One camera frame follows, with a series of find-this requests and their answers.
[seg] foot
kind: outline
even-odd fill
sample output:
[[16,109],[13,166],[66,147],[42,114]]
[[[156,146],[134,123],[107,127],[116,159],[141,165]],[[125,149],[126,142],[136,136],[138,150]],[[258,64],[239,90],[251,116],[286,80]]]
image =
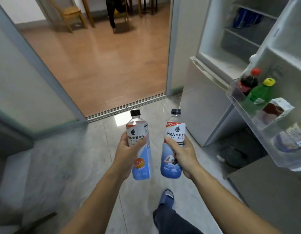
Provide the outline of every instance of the foot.
[[166,190],[162,193],[161,198],[160,198],[160,201],[159,201],[158,207],[159,207],[161,204],[164,204],[164,205],[168,206],[169,208],[172,208],[172,206],[173,206],[173,204],[174,204],[174,195],[173,195],[173,193],[172,193],[171,190],[166,189]]

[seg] black pants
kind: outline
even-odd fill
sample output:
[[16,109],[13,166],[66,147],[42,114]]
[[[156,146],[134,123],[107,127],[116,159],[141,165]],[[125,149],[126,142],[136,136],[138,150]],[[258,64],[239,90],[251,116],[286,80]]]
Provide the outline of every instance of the black pants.
[[[125,4],[127,5],[127,9],[129,12],[128,2],[125,2]],[[109,18],[111,27],[116,28],[115,20],[114,20],[115,9],[119,13],[123,13],[123,12],[125,12],[125,5],[122,4],[122,0],[106,0],[106,6],[107,6],[107,13],[108,13],[108,18]]]
[[153,212],[153,217],[159,234],[203,234],[198,228],[179,216],[175,210],[164,204]]

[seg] green bottle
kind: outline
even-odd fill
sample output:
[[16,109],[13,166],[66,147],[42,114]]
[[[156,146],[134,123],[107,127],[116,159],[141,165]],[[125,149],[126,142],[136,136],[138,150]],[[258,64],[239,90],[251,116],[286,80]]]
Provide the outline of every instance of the green bottle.
[[245,101],[246,104],[251,105],[243,105],[244,110],[249,114],[254,114],[255,111],[262,110],[273,97],[272,86],[275,82],[274,79],[267,78],[264,80],[263,84],[254,87],[247,96],[249,100]]

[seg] wooden floor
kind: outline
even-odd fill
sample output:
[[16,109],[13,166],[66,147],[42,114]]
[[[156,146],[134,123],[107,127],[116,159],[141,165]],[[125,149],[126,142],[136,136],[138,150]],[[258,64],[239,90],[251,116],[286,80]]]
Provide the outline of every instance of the wooden floor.
[[130,17],[114,34],[108,20],[73,34],[48,27],[21,33],[87,117],[165,92],[170,5]]

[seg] refrigerator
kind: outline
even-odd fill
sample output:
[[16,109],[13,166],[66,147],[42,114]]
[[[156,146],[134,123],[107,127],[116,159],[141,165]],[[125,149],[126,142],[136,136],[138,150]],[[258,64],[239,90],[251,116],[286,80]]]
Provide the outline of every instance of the refrigerator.
[[[234,28],[241,8],[260,21]],[[301,0],[210,0],[196,55],[188,60],[180,108],[201,146],[248,125],[278,166],[301,171],[301,149],[283,152],[275,144],[280,133],[301,122]],[[259,83],[276,80],[273,98],[295,107],[264,129],[244,110],[245,96],[236,85],[253,68],[262,70]]]

